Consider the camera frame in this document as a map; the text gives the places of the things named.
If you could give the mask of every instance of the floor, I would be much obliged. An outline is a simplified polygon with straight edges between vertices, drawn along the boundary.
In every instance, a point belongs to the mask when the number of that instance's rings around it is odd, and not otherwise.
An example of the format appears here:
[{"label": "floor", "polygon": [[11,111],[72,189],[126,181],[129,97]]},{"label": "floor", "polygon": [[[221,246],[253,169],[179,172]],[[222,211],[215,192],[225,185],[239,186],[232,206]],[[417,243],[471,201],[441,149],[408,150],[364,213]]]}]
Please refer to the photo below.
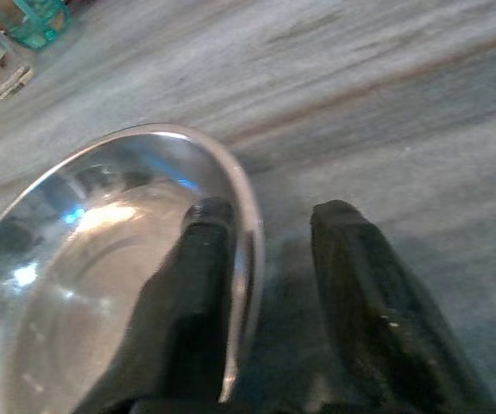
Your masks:
[{"label": "floor", "polygon": [[66,155],[169,122],[239,158],[267,232],[238,398],[359,401],[326,344],[312,206],[386,233],[496,398],[496,0],[103,0],[0,103],[0,212]]}]

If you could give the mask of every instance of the black object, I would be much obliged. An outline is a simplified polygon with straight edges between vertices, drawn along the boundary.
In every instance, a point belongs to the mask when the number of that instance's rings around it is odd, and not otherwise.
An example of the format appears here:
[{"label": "black object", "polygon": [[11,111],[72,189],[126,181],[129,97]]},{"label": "black object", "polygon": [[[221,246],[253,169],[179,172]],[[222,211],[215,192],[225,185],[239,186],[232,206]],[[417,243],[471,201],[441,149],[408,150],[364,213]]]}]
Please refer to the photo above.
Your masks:
[{"label": "black object", "polygon": [[[222,200],[191,209],[166,265],[144,287],[114,363],[74,414],[251,412],[217,402],[233,252],[223,223],[230,220]],[[311,231],[333,347],[371,401],[327,404],[319,414],[496,414],[441,312],[376,226],[350,204],[331,201],[315,207]],[[175,297],[185,289],[168,323],[152,300],[157,279],[191,283],[168,287]]]}]

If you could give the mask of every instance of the gray marble floor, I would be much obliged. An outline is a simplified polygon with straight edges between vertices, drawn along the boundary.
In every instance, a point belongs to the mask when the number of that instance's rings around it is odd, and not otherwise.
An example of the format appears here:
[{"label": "gray marble floor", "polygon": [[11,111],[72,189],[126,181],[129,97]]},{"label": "gray marble floor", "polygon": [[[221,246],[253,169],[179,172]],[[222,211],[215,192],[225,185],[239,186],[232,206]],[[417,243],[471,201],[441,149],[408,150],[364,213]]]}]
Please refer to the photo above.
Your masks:
[{"label": "gray marble floor", "polygon": [[0,103],[0,212],[115,129],[184,124],[253,180],[267,285],[239,398],[359,399],[326,345],[314,204],[378,223],[496,398],[496,0],[103,0]]}]

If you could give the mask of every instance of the teal container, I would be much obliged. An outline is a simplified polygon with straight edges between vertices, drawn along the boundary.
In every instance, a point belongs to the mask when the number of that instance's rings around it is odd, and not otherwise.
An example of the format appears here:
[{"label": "teal container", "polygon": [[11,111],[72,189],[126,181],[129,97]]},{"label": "teal container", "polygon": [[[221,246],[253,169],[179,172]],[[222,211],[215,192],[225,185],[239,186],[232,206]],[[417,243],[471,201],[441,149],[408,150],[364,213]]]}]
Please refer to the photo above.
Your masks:
[{"label": "teal container", "polygon": [[61,0],[0,0],[0,28],[25,47],[47,46],[68,23],[69,12]]}]

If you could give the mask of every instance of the stainless steel bowl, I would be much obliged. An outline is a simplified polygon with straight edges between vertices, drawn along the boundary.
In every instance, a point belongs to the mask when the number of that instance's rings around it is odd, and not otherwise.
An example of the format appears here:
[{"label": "stainless steel bowl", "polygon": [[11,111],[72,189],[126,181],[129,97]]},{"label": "stainless steel bowl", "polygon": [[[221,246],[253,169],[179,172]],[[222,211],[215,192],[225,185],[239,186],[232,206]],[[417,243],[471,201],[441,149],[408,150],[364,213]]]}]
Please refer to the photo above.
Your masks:
[{"label": "stainless steel bowl", "polygon": [[105,371],[188,208],[227,198],[237,234],[222,399],[259,310],[260,214],[216,141],[173,125],[108,135],[37,179],[0,218],[0,414],[66,414]]}]

